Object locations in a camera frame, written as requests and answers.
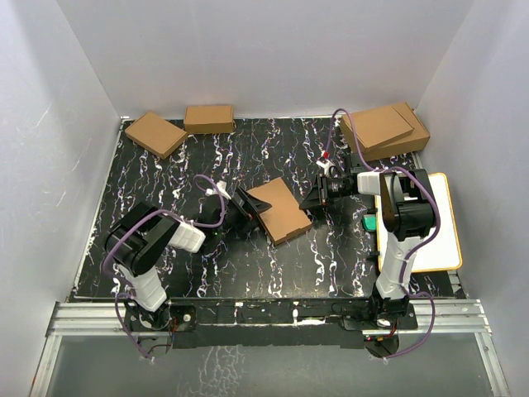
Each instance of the black marble table surface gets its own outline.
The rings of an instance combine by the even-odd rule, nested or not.
[[[328,133],[328,118],[240,119],[231,134],[190,136],[161,160],[130,141],[120,130],[110,175],[88,253],[71,299],[108,299],[123,290],[102,274],[103,243],[110,226],[136,203],[147,201],[186,218],[200,211],[203,193],[193,177],[225,180],[228,193],[250,189],[281,177],[298,201],[311,188]],[[181,120],[173,121],[183,127]],[[333,139],[331,158],[349,153],[341,134]],[[413,167],[412,156],[374,161],[373,166]],[[375,238],[361,219],[374,206],[369,196],[343,198],[328,211],[309,213],[312,229],[274,246],[261,230],[244,239],[226,237],[199,254],[168,247],[157,262],[162,285],[172,298],[322,298],[365,297],[376,280],[368,260]],[[446,272],[417,274],[412,290],[452,297]]]

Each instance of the flat cardboard box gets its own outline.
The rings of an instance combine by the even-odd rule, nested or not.
[[[351,116],[355,123],[356,135],[362,153],[369,153],[388,143],[409,136],[413,131],[413,127],[392,106],[355,112]],[[354,141],[347,115],[341,117],[341,131],[348,141],[349,139]]]
[[[233,132],[232,106],[189,106],[183,120],[189,134],[222,134]]]
[[[412,133],[370,152],[365,152],[364,158],[366,161],[385,159],[392,155],[402,155],[412,151],[421,151],[426,147],[430,139],[430,134],[407,103],[394,103],[390,106],[413,127]],[[344,136],[346,137],[347,143],[352,151],[356,152],[355,139],[353,138],[352,133],[350,135],[344,134]]]
[[[135,143],[162,159],[182,145],[188,133],[153,112],[147,112],[126,130],[125,134]]]
[[[299,209],[298,201],[281,178],[250,189],[248,193],[272,204],[271,209],[260,215],[260,221],[276,246],[312,227],[311,220]]]

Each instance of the white wall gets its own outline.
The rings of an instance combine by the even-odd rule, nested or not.
[[[0,1],[0,385],[27,395],[119,117],[55,0]]]
[[[483,300],[513,396],[529,388],[529,3],[476,2],[418,107],[449,176],[460,276]]]
[[[120,115],[418,104],[471,0],[58,0]]]

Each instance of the purple cable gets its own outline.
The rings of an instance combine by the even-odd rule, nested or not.
[[[138,348],[140,353],[143,355],[143,357],[148,358],[149,360],[154,360],[154,357],[151,354],[149,354],[149,352],[146,352],[143,347],[141,347],[141,344],[132,335],[132,332],[129,331],[129,328],[125,325],[125,322],[123,321],[123,318],[119,313],[119,308],[117,307],[117,304],[119,303],[119,299],[130,299],[130,298],[132,298],[132,296],[126,292],[120,292],[119,294],[116,294],[116,299],[114,300],[114,308],[116,309],[117,320],[122,325],[123,331],[129,337],[129,339],[131,339],[132,343],[136,345],[136,347]]]
[[[356,152],[358,153],[358,156],[360,157],[360,160],[362,161],[362,164],[364,165],[364,167],[367,170],[373,171],[374,168],[371,167],[369,164],[367,164],[367,162],[365,161],[364,156],[362,155],[362,152],[360,150],[360,145],[358,143],[358,136],[356,135],[356,128],[355,128],[355,124],[353,123],[353,119],[350,116],[349,112],[347,112],[343,108],[339,108],[339,109],[335,110],[335,112],[333,113],[333,115],[331,117],[331,128],[329,129],[329,138],[327,140],[326,151],[328,151],[328,148],[331,145],[331,135],[332,135],[332,131],[334,130],[334,128],[333,128],[334,127],[334,122],[333,121],[334,121],[334,118],[336,117],[336,114],[338,114],[339,112],[344,112],[347,115],[347,117],[349,118],[349,123],[350,123],[350,126],[351,126],[351,130],[353,131],[353,137],[355,138]],[[406,254],[406,256],[404,257],[403,265],[401,267],[400,275],[399,275],[399,282],[400,282],[400,284],[402,284],[404,282],[404,275],[406,273],[407,262],[409,261],[409,259],[413,256],[413,254],[415,254],[419,250],[419,248],[421,248],[421,247],[425,246],[426,244],[428,244],[429,242],[431,242],[439,234],[439,229],[441,228],[441,215],[439,214],[439,208],[437,207],[436,200],[427,192],[427,190],[424,188],[424,186],[422,186],[422,184],[417,180],[417,178],[415,178],[408,170],[405,170],[403,167],[400,167],[400,166],[394,166],[394,167],[391,167],[388,170],[382,170],[383,173],[389,173],[389,172],[392,172],[392,171],[402,172],[419,188],[421,193],[424,194],[424,196],[427,198],[427,201],[431,205],[433,213],[434,213],[434,215],[436,217],[436,229],[434,230],[432,235],[429,236],[424,242],[421,242],[421,243],[417,244],[416,246],[414,246]],[[433,325],[434,325],[434,323],[436,321],[436,305],[435,305],[435,303],[433,301],[433,297],[430,294],[428,294],[427,292],[424,292],[424,291],[419,292],[418,294],[410,294],[409,291],[404,286],[402,288],[403,288],[403,292],[410,299],[424,297],[424,298],[428,298],[430,300],[430,303],[431,303],[431,321],[430,321],[430,326],[428,327],[427,332],[424,335],[424,338],[421,339],[419,342],[417,342],[415,345],[410,346],[410,347],[402,350],[401,352],[396,352],[396,353],[394,353],[394,354],[392,354],[390,356],[387,356],[386,358],[395,358],[395,357],[398,357],[398,356],[402,356],[402,355],[404,355],[406,353],[409,353],[409,352],[417,349],[419,346],[421,346],[430,337],[431,330],[433,329]]]
[[[155,216],[157,215],[160,215],[160,214],[163,214],[163,215],[167,215],[168,217],[171,217],[173,219],[176,219],[177,221],[180,221],[180,222],[186,222],[186,223],[190,223],[190,224],[193,224],[194,226],[199,226],[199,227],[206,227],[206,228],[215,228],[215,227],[219,227],[222,225],[222,222],[224,222],[224,217],[226,215],[226,205],[224,204],[224,198],[222,197],[222,194],[221,194],[221,191],[220,189],[218,188],[218,186],[215,184],[215,182],[207,177],[206,175],[195,175],[194,177],[195,179],[196,178],[202,178],[202,179],[205,179],[207,182],[209,182],[213,188],[217,191],[217,194],[218,194],[218,197],[219,199],[221,200],[221,216],[218,220],[217,223],[214,223],[214,224],[206,224],[206,223],[198,223],[198,222],[190,222],[190,221],[187,221],[183,218],[181,218],[179,215],[175,214],[175,213],[171,213],[170,211],[166,210],[166,209],[157,209],[156,211],[154,211],[153,213],[150,213],[149,215],[147,215],[146,217],[142,218],[136,225],[134,225],[133,227],[131,227],[131,229],[125,233],[125,236],[123,236],[118,242],[117,244],[110,250],[110,252],[108,252],[107,256],[105,257],[105,261],[102,263],[102,270],[104,273],[106,273],[108,276],[110,276],[110,278],[114,278],[114,277],[117,277],[119,279],[122,280],[123,283],[129,285],[130,283],[124,279],[123,277],[119,276],[119,275],[116,275],[114,273],[112,273],[110,271],[110,266],[111,266],[111,262],[112,262],[112,259],[114,257],[114,254],[116,254],[117,250],[119,249],[120,246],[122,246],[122,244],[130,237],[132,236],[132,234],[134,234],[141,226],[143,226],[146,222],[148,222],[150,219],[154,218]]]

